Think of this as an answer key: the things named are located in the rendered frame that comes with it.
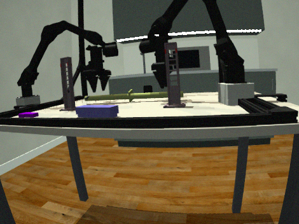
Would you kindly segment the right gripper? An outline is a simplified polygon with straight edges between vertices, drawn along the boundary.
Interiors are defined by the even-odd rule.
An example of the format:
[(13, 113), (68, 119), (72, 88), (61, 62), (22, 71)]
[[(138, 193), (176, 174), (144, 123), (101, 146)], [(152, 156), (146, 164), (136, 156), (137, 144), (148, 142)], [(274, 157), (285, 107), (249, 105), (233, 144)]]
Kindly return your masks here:
[[(101, 81), (102, 91), (105, 91), (108, 79), (110, 77), (109, 75), (111, 75), (110, 70), (103, 69), (103, 62), (104, 60), (102, 58), (90, 59), (89, 63), (91, 63), (91, 69), (82, 72), (82, 77), (86, 77), (84, 79), (86, 79), (89, 82), (93, 92), (96, 91), (98, 79), (100, 79)], [(94, 69), (96, 69), (97, 71)]]

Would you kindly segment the purple flat block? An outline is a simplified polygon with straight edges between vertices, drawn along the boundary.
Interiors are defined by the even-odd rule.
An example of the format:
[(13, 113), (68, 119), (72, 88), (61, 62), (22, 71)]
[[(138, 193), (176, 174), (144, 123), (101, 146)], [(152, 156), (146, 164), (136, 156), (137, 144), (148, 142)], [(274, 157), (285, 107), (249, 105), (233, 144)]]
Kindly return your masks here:
[(18, 117), (19, 118), (23, 118), (23, 117), (37, 117), (39, 116), (38, 113), (31, 113), (31, 112), (25, 112), (25, 113), (21, 113), (21, 114), (18, 114)]

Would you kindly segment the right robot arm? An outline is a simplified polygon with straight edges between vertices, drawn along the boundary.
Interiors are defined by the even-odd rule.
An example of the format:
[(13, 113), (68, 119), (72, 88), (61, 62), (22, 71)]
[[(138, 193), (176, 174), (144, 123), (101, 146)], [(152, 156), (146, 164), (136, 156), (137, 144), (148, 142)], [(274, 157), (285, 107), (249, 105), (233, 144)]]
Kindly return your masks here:
[[(22, 88), (22, 97), (35, 96), (32, 95), (32, 85), (39, 74), (37, 72), (39, 63), (41, 62), (48, 45), (57, 37), (57, 35), (63, 33), (65, 30), (70, 30), (75, 34), (82, 36), (93, 45), (101, 45), (101, 47), (88, 45), (86, 50), (90, 50), (90, 59), (102, 58), (103, 55), (106, 57), (118, 56), (118, 47), (116, 42), (103, 42), (102, 36), (97, 32), (84, 30), (78, 26), (66, 22), (65, 20), (51, 25), (46, 25), (43, 28), (41, 33), (41, 41), (31, 59), (30, 64), (24, 69), (20, 79), (17, 82), (18, 86), (21, 86)], [(30, 82), (30, 84), (28, 82)]]

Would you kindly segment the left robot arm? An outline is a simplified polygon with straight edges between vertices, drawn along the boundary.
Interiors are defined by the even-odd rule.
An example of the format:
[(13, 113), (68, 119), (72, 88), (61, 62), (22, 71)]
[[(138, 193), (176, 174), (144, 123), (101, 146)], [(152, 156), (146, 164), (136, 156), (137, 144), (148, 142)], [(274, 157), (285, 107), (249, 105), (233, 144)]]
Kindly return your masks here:
[[(153, 22), (147, 38), (142, 39), (139, 44), (141, 53), (151, 53), (165, 49), (164, 43), (168, 43), (168, 40), (172, 39), (168, 35), (172, 28), (172, 23), (187, 1), (173, 0), (166, 12)], [(232, 40), (228, 36), (216, 0), (203, 0), (203, 2), (205, 3), (217, 37), (217, 43), (213, 44), (216, 49), (216, 55), (225, 64), (224, 83), (247, 83), (244, 75), (244, 59), (238, 55)], [(238, 66), (234, 66), (234, 64)]]

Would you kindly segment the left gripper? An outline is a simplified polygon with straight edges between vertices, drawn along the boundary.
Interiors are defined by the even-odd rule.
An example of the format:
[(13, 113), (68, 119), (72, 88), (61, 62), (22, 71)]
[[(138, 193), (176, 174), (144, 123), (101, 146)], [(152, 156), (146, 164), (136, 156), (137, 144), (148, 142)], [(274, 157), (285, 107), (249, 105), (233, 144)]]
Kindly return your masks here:
[[(166, 75), (166, 65), (165, 65), (165, 50), (155, 51), (156, 63), (151, 65), (151, 70), (155, 75), (161, 88), (167, 87), (167, 75)], [(159, 62), (159, 64), (157, 64)], [(164, 69), (164, 70), (163, 70)], [(162, 72), (162, 73), (159, 73)]]

